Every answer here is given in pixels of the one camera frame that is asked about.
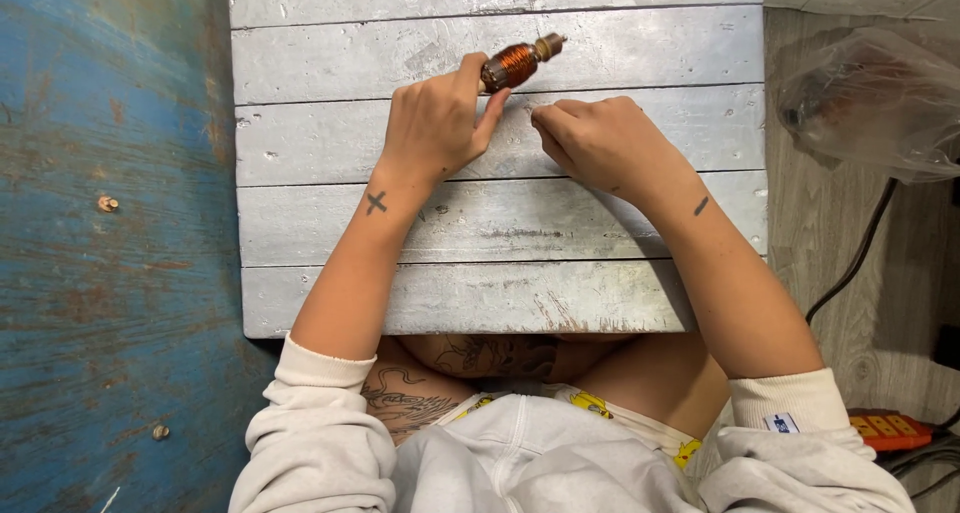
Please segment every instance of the shorts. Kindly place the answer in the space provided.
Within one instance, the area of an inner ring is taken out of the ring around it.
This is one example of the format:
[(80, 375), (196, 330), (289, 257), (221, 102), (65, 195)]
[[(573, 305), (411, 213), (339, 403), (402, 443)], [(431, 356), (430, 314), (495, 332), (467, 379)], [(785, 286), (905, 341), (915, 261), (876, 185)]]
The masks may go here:
[[(434, 424), (443, 426), (450, 421), (462, 418), (466, 414), (479, 410), (485, 405), (494, 401), (494, 399), (510, 395), (510, 392), (503, 393), (477, 393), (474, 396), (464, 400), (456, 408), (453, 408), (446, 415), (439, 418)], [(687, 467), (687, 462), (693, 458), (693, 454), (703, 443), (689, 434), (680, 432), (660, 421), (655, 421), (645, 415), (621, 408), (616, 404), (606, 402), (599, 396), (567, 384), (553, 384), (543, 386), (543, 396), (555, 398), (561, 402), (573, 404), (582, 409), (594, 412), (597, 417), (606, 418), (622, 424), (631, 431), (637, 433), (644, 440), (657, 445), (656, 450), (661, 454), (673, 459), (680, 470)]]

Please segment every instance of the hand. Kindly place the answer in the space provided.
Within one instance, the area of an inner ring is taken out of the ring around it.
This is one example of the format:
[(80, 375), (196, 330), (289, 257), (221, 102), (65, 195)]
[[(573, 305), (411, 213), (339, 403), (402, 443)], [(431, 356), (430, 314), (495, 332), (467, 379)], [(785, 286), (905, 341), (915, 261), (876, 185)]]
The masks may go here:
[(432, 191), (487, 150), (510, 95), (509, 89), (497, 92), (476, 120), (477, 82), (487, 59), (483, 53), (471, 53), (463, 58), (460, 70), (393, 92), (375, 174), (386, 173)]
[(543, 151), (568, 175), (644, 213), (683, 188), (702, 185), (690, 163), (628, 97), (558, 101), (537, 107), (531, 119)]

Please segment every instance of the blue painted surface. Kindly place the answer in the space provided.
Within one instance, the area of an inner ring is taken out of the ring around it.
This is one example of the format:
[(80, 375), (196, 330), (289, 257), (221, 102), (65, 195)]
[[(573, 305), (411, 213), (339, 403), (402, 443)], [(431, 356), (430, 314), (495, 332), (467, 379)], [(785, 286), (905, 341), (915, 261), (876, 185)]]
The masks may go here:
[(0, 0), (0, 511), (226, 508), (276, 363), (242, 336), (229, 29)]

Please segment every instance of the sweatshirt sleeve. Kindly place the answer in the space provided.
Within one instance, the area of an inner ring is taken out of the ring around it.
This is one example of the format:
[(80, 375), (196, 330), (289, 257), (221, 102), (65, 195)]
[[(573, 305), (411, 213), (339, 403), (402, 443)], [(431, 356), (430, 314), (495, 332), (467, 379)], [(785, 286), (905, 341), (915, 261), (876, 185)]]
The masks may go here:
[(731, 380), (730, 392), (737, 426), (720, 430), (724, 464), (699, 489), (710, 513), (914, 511), (850, 426), (830, 369)]
[(263, 392), (270, 405), (247, 429), (250, 459), (229, 513), (390, 510), (397, 453), (360, 396), (374, 360), (320, 355), (287, 337)]

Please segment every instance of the orange power strip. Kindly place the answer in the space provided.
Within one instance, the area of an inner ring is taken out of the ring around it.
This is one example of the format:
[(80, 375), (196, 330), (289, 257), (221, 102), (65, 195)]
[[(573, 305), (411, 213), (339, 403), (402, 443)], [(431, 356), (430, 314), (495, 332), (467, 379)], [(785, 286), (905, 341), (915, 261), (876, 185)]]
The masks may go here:
[(849, 420), (860, 433), (863, 443), (876, 451), (913, 449), (927, 445), (931, 440), (929, 428), (903, 415), (861, 414), (850, 416)]

